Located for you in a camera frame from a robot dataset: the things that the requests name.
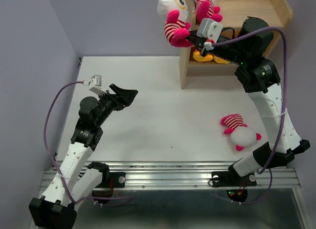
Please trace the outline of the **orange bear polka dot toy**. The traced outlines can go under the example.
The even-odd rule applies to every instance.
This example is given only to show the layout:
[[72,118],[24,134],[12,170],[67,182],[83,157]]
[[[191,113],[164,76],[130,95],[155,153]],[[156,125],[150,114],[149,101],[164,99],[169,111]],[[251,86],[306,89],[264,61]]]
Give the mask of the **orange bear polka dot toy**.
[[211,54],[208,54],[206,56],[201,56],[200,51],[197,48],[194,48],[193,59],[197,62],[210,62],[210,61],[213,61],[213,56]]

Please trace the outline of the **white glasses doll striped shirt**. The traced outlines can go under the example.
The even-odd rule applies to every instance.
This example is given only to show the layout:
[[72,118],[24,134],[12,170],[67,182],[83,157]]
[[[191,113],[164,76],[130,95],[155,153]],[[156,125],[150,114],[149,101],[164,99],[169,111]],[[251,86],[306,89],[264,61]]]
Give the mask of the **white glasses doll striped shirt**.
[[217,5],[217,0],[194,0],[196,4],[196,20],[201,23],[204,18],[211,18],[216,22],[221,22],[223,16],[220,14],[221,8]]

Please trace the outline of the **white doll face down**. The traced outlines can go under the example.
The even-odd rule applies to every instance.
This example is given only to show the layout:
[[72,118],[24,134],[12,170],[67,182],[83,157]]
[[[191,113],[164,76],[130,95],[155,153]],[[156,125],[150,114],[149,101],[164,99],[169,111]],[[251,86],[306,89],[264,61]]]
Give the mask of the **white doll face down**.
[[235,149],[240,152],[251,147],[262,139],[262,135],[244,123],[240,114],[230,114],[220,120],[226,129],[224,135],[229,135]]
[[171,46],[188,48],[187,40],[191,24],[187,22],[189,11],[186,0],[158,0],[157,11],[164,22],[164,36]]

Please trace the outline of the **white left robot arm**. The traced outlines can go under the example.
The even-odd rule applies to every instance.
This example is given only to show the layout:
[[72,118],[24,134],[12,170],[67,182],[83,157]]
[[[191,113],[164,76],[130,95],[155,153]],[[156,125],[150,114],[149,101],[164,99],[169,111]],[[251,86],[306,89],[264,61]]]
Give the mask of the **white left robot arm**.
[[79,119],[63,162],[53,162],[57,173],[50,185],[38,198],[33,198],[29,210],[33,221],[42,229],[71,229],[77,219],[77,212],[86,200],[92,200],[100,207],[107,207],[109,202],[121,200],[122,204],[133,200],[131,196],[93,197],[92,191],[97,186],[108,185],[112,190],[115,181],[111,178],[107,164],[93,161],[84,174],[81,170],[96,150],[103,135],[102,124],[114,111],[129,107],[134,101],[137,90],[122,89],[110,85],[113,91],[105,91],[99,84],[90,88],[97,97],[88,96],[79,104]]

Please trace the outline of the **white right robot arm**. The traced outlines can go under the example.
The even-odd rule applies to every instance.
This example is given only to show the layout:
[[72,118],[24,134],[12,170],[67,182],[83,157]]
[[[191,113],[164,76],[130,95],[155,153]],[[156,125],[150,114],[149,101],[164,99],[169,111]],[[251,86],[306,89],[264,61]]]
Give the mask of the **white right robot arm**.
[[[204,18],[187,40],[202,56],[212,54],[237,65],[235,75],[257,108],[267,133],[265,144],[229,167],[227,179],[238,185],[256,170],[286,166],[311,145],[298,135],[286,108],[287,43],[283,30],[260,18],[248,17],[236,38],[222,35],[223,31],[222,24]],[[280,78],[275,64],[264,56],[275,31],[283,40],[284,78]]]

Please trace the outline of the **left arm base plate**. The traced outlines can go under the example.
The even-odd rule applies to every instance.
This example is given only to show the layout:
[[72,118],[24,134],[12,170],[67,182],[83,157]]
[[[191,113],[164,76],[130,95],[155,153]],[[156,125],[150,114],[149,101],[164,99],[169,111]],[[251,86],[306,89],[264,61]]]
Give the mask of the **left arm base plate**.
[[120,189],[125,187],[125,172],[108,172],[103,173],[102,181],[96,186],[97,189]]

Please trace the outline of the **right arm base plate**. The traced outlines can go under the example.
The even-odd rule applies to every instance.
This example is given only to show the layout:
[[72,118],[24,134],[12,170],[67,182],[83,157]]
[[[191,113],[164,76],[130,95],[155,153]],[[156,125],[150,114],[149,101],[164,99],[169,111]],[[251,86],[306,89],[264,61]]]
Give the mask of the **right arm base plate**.
[[246,176],[240,177],[238,174],[228,171],[215,171],[211,173],[211,178],[208,184],[215,188],[220,187],[254,187],[257,186],[256,177],[254,173],[249,173]]

